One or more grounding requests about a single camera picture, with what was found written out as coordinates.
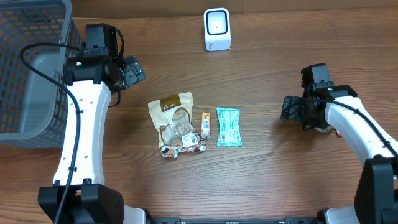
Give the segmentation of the green lid jar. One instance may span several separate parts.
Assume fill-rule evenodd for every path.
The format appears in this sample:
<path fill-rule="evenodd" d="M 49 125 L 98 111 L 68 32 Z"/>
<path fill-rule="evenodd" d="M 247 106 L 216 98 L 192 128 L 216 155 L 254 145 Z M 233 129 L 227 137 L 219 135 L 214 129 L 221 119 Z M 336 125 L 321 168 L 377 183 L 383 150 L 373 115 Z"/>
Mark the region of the green lid jar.
<path fill-rule="evenodd" d="M 332 128 L 332 126 L 327 126 L 325 128 L 316 127 L 315 130 L 324 133 L 330 131 Z"/>

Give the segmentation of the teal tissue packet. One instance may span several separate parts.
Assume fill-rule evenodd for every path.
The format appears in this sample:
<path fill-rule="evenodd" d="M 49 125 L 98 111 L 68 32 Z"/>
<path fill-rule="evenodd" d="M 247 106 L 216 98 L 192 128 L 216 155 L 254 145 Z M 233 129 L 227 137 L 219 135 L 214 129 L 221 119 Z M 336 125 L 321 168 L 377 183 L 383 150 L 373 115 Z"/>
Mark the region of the teal tissue packet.
<path fill-rule="evenodd" d="M 240 109 L 217 107 L 216 112 L 219 122 L 217 146 L 241 147 L 243 142 L 239 129 Z"/>

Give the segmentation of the white snack wrapper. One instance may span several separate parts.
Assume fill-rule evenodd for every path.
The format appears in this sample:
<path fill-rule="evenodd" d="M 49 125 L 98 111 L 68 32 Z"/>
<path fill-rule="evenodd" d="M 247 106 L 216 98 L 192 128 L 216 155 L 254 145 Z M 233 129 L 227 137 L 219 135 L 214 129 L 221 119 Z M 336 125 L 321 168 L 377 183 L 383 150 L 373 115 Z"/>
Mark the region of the white snack wrapper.
<path fill-rule="evenodd" d="M 206 151 L 205 140 L 192 126 L 193 96 L 190 92 L 151 101 L 148 109 L 164 158 Z"/>

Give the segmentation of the orange white snack packet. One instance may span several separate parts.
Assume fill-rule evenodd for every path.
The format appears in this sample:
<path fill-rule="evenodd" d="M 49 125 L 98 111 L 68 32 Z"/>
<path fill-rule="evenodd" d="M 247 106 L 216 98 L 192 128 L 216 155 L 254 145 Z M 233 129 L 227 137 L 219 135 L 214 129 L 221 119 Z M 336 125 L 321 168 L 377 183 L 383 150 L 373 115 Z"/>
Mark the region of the orange white snack packet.
<path fill-rule="evenodd" d="M 203 139 L 209 139 L 211 136 L 211 113 L 210 112 L 202 112 L 201 136 Z"/>

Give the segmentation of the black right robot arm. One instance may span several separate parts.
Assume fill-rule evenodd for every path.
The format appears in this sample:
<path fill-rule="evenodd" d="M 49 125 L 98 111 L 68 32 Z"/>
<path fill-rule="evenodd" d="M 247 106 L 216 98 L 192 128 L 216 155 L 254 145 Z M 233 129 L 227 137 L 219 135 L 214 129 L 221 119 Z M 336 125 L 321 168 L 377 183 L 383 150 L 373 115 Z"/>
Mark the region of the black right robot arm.
<path fill-rule="evenodd" d="M 323 209 L 312 223 L 397 223 L 397 141 L 366 111 L 349 85 L 335 85 L 327 65 L 302 69 L 303 95 L 286 96 L 281 119 L 304 131 L 335 129 L 356 154 L 363 170 L 351 205 Z"/>

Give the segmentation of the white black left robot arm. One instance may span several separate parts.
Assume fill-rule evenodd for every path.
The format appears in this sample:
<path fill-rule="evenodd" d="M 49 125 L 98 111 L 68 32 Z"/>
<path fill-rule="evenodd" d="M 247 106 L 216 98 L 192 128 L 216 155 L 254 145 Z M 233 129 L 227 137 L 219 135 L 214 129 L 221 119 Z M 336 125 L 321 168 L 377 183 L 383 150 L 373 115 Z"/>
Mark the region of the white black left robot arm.
<path fill-rule="evenodd" d="M 146 79 L 134 56 L 124 57 L 121 31 L 107 24 L 86 26 L 86 41 L 67 60 L 68 112 L 62 156 L 51 187 L 41 187 L 38 203 L 54 223 L 147 223 L 143 208 L 125 205 L 105 186 L 103 138 L 113 94 Z"/>

